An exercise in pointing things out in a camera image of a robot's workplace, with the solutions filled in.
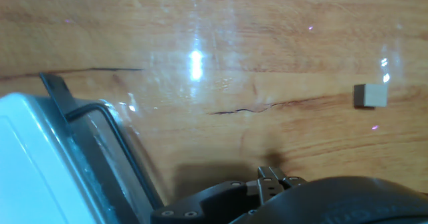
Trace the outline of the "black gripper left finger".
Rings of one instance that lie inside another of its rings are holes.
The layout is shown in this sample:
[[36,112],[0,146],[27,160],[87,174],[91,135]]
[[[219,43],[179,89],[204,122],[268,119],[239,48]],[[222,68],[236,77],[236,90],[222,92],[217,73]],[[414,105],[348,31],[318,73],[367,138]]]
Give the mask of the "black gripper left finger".
[[226,181],[153,211],[150,223],[230,223],[259,206],[257,187]]

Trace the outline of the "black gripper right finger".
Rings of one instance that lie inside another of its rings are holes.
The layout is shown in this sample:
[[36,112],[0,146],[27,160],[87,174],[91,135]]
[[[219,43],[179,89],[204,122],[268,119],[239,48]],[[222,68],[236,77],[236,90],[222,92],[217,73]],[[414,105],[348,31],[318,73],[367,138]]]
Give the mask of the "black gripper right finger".
[[287,176],[280,168],[260,166],[257,169],[257,188],[261,204],[280,193],[306,183],[301,177]]

